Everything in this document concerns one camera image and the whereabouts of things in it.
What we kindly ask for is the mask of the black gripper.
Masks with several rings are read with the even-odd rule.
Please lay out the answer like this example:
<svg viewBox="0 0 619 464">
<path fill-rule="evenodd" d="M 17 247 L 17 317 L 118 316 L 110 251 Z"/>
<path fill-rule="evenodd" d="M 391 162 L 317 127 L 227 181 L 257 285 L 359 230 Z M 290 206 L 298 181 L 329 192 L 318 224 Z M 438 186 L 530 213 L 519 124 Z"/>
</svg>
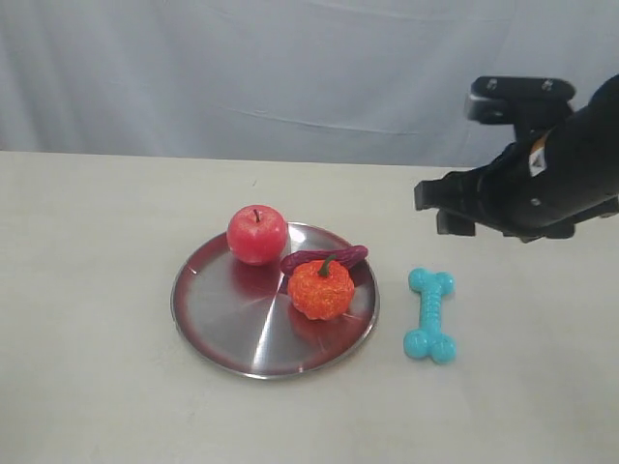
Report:
<svg viewBox="0 0 619 464">
<path fill-rule="evenodd" d="M 525 243 L 575 234 L 575 143 L 567 137 L 517 140 L 492 162 L 451 171 L 414 187 L 417 211 L 439 209 L 436 232 L 475 237 L 476 221 L 460 213 L 477 199 L 505 236 Z"/>
</svg>

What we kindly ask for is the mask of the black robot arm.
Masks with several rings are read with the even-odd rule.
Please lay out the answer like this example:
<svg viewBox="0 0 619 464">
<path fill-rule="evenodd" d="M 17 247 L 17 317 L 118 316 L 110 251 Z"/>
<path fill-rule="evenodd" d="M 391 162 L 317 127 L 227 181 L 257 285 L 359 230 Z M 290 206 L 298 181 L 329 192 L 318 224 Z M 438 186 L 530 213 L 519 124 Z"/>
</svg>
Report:
<svg viewBox="0 0 619 464">
<path fill-rule="evenodd" d="M 436 210 L 440 235 L 473 237 L 477 225 L 530 243 L 571 238 L 578 224 L 618 213 L 618 79 L 578 110 L 575 87 L 550 77 L 480 76 L 466 117 L 511 126 L 492 162 L 414 188 L 418 211 Z"/>
</svg>

